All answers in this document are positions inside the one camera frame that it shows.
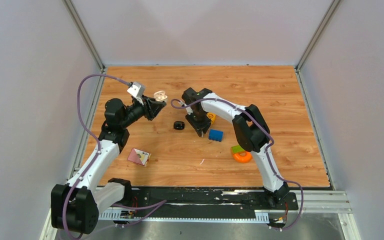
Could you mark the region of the white earbud charging case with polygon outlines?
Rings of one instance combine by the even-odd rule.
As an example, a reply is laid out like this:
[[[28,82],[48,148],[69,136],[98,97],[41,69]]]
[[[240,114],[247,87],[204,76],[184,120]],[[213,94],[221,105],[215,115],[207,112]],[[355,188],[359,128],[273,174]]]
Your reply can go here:
[[[164,90],[160,90],[160,91],[157,91],[153,94],[153,98],[157,101],[157,102],[164,102],[164,103],[167,103],[168,101],[168,96],[166,94],[166,92]]]

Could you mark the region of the glossy black earbud charging case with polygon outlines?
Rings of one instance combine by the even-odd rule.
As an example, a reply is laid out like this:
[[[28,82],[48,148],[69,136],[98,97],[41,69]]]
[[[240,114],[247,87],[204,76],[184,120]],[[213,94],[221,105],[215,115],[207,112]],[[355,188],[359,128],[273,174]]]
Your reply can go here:
[[[173,123],[173,128],[175,130],[184,130],[185,129],[185,123],[183,121],[175,121]]]

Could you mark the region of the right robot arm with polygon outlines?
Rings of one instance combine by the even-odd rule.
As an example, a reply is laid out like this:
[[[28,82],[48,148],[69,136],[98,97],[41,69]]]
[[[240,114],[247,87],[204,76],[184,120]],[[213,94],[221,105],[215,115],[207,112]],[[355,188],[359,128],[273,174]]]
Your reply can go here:
[[[181,98],[182,107],[187,110],[185,118],[199,137],[206,134],[211,126],[208,113],[232,123],[237,143],[251,154],[257,164],[266,193],[266,204],[272,209],[281,207],[290,188],[274,161],[270,129],[258,107],[254,104],[243,106],[232,103],[207,88],[195,91],[190,87]]]

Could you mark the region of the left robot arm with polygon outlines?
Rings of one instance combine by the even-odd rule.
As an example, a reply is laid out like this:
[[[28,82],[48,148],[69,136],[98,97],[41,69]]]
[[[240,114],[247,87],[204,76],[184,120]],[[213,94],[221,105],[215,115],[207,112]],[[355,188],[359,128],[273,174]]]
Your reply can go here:
[[[92,154],[66,184],[56,184],[51,191],[52,227],[90,234],[99,215],[110,206],[118,203],[126,207],[132,203],[130,181],[112,178],[102,189],[97,189],[98,183],[126,146],[128,127],[142,117],[152,121],[166,105],[166,100],[144,95],[132,98],[131,105],[119,98],[105,103],[105,120],[99,136],[94,137],[97,144]]]

